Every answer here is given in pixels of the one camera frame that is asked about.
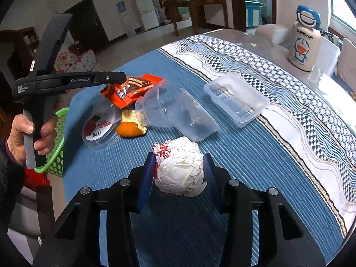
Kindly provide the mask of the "white water dispenser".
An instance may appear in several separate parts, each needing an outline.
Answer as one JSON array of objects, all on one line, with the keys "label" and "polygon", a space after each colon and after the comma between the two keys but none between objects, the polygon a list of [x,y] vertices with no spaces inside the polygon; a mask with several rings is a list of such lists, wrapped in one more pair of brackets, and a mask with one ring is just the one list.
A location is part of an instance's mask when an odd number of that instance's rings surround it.
[{"label": "white water dispenser", "polygon": [[121,22],[123,24],[127,37],[135,36],[136,35],[135,27],[132,24],[132,21],[130,19],[129,13],[127,12],[127,8],[125,6],[124,1],[120,1],[119,3],[117,3],[116,7],[118,9]]}]

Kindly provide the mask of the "clear round plastic cup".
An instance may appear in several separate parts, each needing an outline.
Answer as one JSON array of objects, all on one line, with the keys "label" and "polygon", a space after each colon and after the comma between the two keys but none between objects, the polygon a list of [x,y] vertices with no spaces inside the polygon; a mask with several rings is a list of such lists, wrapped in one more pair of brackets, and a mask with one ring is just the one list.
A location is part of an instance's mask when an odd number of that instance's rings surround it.
[{"label": "clear round plastic cup", "polygon": [[170,112],[179,94],[180,90],[167,80],[154,85],[135,102],[139,122],[146,127],[172,127]]}]

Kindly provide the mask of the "clear square plastic container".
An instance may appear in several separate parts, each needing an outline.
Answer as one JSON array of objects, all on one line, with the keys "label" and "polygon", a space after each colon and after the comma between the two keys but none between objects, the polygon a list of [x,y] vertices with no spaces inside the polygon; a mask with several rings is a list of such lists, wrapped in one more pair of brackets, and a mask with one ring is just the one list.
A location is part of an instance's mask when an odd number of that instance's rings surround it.
[{"label": "clear square plastic container", "polygon": [[183,89],[179,89],[168,117],[173,126],[193,142],[200,142],[220,129],[198,100]]}]

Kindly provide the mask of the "yogurt cup with berry label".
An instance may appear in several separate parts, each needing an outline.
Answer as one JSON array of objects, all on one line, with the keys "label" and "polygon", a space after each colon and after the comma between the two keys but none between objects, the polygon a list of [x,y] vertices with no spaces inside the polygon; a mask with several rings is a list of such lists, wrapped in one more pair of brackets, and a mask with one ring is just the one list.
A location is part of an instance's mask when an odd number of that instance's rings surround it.
[{"label": "yogurt cup with berry label", "polygon": [[111,146],[118,138],[117,126],[121,122],[119,110],[97,109],[92,111],[81,131],[81,138],[92,150],[103,150]]}]

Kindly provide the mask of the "orange Ovaltine snack wrapper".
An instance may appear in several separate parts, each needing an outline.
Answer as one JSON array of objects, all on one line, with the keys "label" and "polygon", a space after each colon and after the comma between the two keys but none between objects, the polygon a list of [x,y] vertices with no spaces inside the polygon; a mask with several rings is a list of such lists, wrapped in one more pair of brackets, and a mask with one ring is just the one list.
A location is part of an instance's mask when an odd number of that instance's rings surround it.
[{"label": "orange Ovaltine snack wrapper", "polygon": [[144,74],[141,77],[127,77],[122,84],[108,84],[100,93],[119,109],[124,109],[142,98],[148,90],[163,81],[163,78]]}]

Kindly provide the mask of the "white refrigerator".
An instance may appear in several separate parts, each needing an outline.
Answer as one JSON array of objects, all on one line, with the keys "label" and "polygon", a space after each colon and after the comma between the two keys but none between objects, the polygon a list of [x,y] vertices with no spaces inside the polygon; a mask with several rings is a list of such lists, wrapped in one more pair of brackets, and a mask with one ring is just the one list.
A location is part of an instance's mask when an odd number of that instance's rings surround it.
[{"label": "white refrigerator", "polygon": [[152,0],[135,0],[145,31],[159,26],[159,21]]}]

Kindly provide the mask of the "clear rectangular plastic tray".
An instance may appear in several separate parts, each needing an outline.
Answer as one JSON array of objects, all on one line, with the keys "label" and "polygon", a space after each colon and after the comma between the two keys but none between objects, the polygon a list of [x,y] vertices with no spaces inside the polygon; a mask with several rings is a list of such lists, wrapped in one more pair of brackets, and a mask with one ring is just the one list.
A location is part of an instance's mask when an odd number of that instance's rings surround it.
[{"label": "clear rectangular plastic tray", "polygon": [[269,99],[236,74],[225,74],[203,86],[239,128],[256,119],[270,104]]}]

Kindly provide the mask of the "red plastic stool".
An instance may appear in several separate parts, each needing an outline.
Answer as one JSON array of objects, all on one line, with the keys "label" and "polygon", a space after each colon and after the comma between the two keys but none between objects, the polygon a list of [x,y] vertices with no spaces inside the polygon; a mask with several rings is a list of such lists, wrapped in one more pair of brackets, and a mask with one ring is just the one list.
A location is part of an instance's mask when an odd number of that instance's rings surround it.
[{"label": "red plastic stool", "polygon": [[24,168],[25,170],[25,182],[24,186],[28,189],[35,190],[38,187],[49,186],[50,181],[47,178],[46,173],[37,173],[34,169]]}]

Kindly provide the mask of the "dark wooden table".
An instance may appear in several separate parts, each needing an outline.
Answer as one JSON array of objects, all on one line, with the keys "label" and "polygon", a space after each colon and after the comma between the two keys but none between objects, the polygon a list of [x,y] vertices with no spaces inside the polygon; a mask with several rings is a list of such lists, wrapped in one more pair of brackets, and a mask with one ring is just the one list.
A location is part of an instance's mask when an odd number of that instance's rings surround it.
[{"label": "dark wooden table", "polygon": [[179,20],[178,8],[182,8],[182,7],[189,8],[193,33],[198,34],[199,33],[199,25],[206,26],[206,18],[205,18],[205,15],[202,14],[203,7],[209,6],[209,5],[217,5],[217,4],[220,4],[222,6],[225,28],[229,28],[226,0],[167,1],[166,8],[169,11],[170,18],[173,23],[175,36],[176,37],[179,36],[179,31],[177,28],[177,22]]}]

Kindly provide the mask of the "blue patterned bed cover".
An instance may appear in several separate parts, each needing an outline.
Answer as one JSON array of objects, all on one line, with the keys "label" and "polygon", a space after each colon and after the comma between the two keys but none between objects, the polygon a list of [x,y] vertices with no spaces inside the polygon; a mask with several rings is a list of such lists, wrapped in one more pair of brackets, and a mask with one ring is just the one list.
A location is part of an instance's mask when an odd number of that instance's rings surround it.
[{"label": "blue patterned bed cover", "polygon": [[[274,187],[292,206],[329,266],[355,230],[355,101],[321,71],[277,61],[276,47],[252,36],[200,34],[121,66],[130,76],[153,74],[187,90],[215,119],[218,131],[198,143],[214,163],[246,186]],[[225,74],[244,79],[269,105],[245,127],[204,91]],[[153,188],[131,216],[141,266],[218,266],[228,216],[209,192],[192,198]]]}]

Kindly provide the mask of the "blue cabinet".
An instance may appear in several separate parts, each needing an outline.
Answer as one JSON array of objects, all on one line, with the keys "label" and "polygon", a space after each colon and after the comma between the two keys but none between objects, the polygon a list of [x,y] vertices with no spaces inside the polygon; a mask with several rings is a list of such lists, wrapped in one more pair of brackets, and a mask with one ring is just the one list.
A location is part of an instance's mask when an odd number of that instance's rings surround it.
[{"label": "blue cabinet", "polygon": [[261,24],[261,9],[263,3],[259,1],[245,0],[246,27],[257,27]]}]

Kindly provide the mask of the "white paper ball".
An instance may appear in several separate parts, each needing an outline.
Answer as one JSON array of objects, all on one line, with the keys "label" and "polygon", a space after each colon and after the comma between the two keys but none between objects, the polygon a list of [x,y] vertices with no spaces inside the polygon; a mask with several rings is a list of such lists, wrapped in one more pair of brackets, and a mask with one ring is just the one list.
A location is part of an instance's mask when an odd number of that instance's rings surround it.
[{"label": "white paper ball", "polygon": [[198,196],[207,186],[204,180],[203,154],[196,142],[183,136],[154,143],[156,156],[154,182],[158,189],[170,195]]}]

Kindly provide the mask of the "green plastic mesh basket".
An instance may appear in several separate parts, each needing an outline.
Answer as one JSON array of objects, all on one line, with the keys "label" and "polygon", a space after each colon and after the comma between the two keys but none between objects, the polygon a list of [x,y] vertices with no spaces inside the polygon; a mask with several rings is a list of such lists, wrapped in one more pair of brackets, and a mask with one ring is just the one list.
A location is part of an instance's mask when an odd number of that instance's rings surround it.
[{"label": "green plastic mesh basket", "polygon": [[63,177],[64,175],[63,146],[64,131],[68,110],[68,107],[64,107],[55,113],[58,118],[57,125],[55,128],[57,132],[57,136],[55,138],[55,145],[53,150],[49,154],[47,154],[46,164],[34,169],[34,171],[38,174],[47,172],[58,177]]}]

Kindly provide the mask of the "polka dot play tent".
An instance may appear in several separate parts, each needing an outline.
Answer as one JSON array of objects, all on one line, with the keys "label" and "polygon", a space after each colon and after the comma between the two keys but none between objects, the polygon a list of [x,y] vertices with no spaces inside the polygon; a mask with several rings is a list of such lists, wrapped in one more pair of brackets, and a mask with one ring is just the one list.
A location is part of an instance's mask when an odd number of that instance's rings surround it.
[{"label": "polka dot play tent", "polygon": [[93,70],[96,63],[97,58],[91,49],[80,56],[66,51],[57,56],[54,67],[63,73],[87,72]]}]

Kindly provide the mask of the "orange peel piece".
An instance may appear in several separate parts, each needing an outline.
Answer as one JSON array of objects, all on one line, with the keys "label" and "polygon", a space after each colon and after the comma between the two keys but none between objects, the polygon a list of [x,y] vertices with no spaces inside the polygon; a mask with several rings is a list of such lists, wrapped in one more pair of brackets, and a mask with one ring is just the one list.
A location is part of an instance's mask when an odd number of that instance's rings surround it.
[{"label": "orange peel piece", "polygon": [[123,109],[116,133],[122,138],[137,138],[146,135],[147,128],[139,122],[134,110]]}]

